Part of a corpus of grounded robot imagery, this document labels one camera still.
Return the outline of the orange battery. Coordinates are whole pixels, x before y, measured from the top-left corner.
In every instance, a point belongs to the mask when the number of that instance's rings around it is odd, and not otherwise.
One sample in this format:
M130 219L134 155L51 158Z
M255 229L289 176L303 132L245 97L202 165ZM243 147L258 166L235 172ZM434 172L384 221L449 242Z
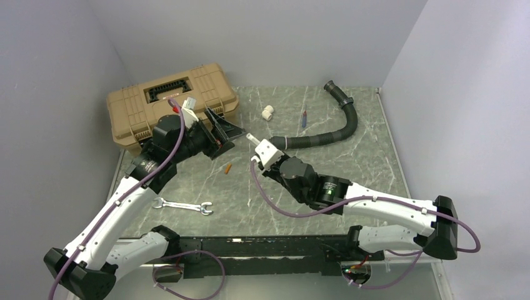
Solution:
M230 171L231 167L232 167L232 164L229 163L229 164L226 166L226 169L225 169L224 173L225 173L225 174L228 174L228 172Z

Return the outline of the white remote control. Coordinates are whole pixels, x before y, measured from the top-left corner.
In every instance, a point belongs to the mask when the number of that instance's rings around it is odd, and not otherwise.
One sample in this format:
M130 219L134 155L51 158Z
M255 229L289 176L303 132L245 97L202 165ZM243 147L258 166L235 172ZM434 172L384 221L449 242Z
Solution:
M251 133L247 133L246 138L254 145L258 145L260 143L260 140L253 136Z

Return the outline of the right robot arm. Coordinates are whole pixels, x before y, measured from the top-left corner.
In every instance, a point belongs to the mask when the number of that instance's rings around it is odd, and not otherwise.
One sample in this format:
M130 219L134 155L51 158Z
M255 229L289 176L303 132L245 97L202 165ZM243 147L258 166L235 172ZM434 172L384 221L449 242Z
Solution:
M348 232L344 250L351 259L383 250L416 250L442 260L458 256L456 208L450 197L418 200L375 191L348 179L318 174L296 157L284 156L270 168L257 157L254 178L263 176L280 184L311 212L340 216L359 215L390 223L386 229L355 225Z

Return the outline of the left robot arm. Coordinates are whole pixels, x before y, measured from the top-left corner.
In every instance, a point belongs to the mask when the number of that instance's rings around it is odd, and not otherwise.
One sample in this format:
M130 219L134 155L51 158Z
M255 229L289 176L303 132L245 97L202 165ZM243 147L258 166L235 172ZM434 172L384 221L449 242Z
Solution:
M116 242L141 209L176 175L177 165L199 153L215 159L234 146L245 130L206 109L211 125L185 125L184 109L162 117L116 191L89 225L66 247L52 248L44 263L63 286L81 299L104 299L127 273L153 259L165 263L179 255L180 237L157 226L123 247Z

